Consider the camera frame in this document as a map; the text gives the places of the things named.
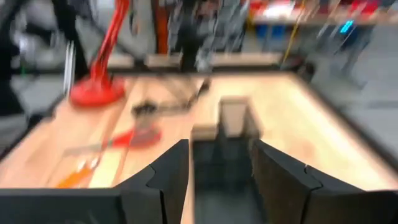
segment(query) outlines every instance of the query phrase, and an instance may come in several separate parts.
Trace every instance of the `red tool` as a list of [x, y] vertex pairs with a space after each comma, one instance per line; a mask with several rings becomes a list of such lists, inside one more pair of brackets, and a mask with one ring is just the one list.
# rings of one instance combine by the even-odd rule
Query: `red tool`
[[82, 151], [102, 151], [107, 147], [119, 148], [145, 148], [158, 143], [162, 137], [162, 133], [155, 125], [156, 115], [158, 110], [155, 104], [151, 102], [144, 102], [142, 105], [135, 106], [132, 109], [133, 115], [136, 117], [136, 125], [115, 137], [112, 140], [105, 140], [102, 143], [79, 147], [76, 149], [69, 149], [66, 154], [81, 154]]
[[77, 106], [104, 106], [124, 97], [123, 80], [110, 78], [106, 70], [123, 19], [129, 10], [129, 0], [115, 0], [115, 6], [116, 10], [98, 58], [90, 68], [90, 77], [77, 83], [70, 92], [70, 101]]
[[90, 146], [83, 146], [75, 149], [68, 149], [65, 154], [81, 154], [82, 151], [102, 151], [107, 147], [117, 147], [117, 148], [131, 148], [131, 149], [138, 149], [138, 148], [145, 148], [152, 146], [160, 141], [162, 138], [161, 132], [155, 128], [151, 127], [147, 130], [140, 130], [137, 128], [133, 128], [123, 134], [120, 134], [116, 138], [104, 141], [100, 144], [94, 144]]

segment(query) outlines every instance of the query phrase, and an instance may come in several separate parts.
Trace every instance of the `wooden table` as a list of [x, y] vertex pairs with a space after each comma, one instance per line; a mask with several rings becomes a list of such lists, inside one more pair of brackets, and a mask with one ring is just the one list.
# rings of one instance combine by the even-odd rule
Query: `wooden table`
[[[212, 55], [212, 66], [230, 65], [272, 65], [280, 62], [281, 53], [215, 53]], [[176, 67], [179, 64], [180, 55], [150, 55], [145, 59], [149, 67]], [[113, 55], [109, 59], [108, 68], [132, 68], [134, 67], [131, 55]]]
[[[203, 79], [195, 80], [199, 85]], [[177, 77], [174, 81], [182, 83]], [[41, 122], [0, 164], [0, 187], [56, 186], [79, 162], [94, 156], [63, 157], [63, 152], [70, 147], [99, 143], [106, 136], [128, 130], [134, 124], [131, 107], [144, 98], [156, 102], [173, 100], [155, 78], [138, 77], [126, 81], [124, 100], [106, 108], [77, 110], [67, 100], [61, 102], [56, 117]], [[163, 138], [158, 145], [140, 151], [105, 150], [94, 175], [78, 187], [112, 187], [140, 171], [180, 139], [214, 139], [220, 102], [230, 99], [240, 103], [221, 104], [225, 106], [227, 135], [243, 131], [244, 112], [250, 109], [261, 140], [282, 152], [364, 190], [398, 189], [395, 173], [289, 73], [218, 74], [212, 79], [211, 90], [189, 113], [159, 118]], [[184, 224], [194, 222], [193, 195], [191, 169]]]

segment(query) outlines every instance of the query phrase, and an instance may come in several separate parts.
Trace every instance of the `orange tool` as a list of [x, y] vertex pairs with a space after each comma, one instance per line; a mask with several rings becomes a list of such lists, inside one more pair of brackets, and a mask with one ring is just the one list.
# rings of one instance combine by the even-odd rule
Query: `orange tool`
[[72, 172], [67, 178], [63, 179], [56, 188], [58, 189], [69, 189], [77, 186], [84, 179], [91, 176], [95, 168], [100, 163], [100, 158], [97, 157], [92, 161], [83, 161], [76, 171]]
[[116, 10], [98, 54], [90, 68], [90, 77], [77, 83], [70, 92], [70, 101], [77, 106], [98, 107], [124, 97], [122, 79], [110, 78], [108, 60], [118, 39], [123, 19], [129, 10], [129, 0], [115, 0]]

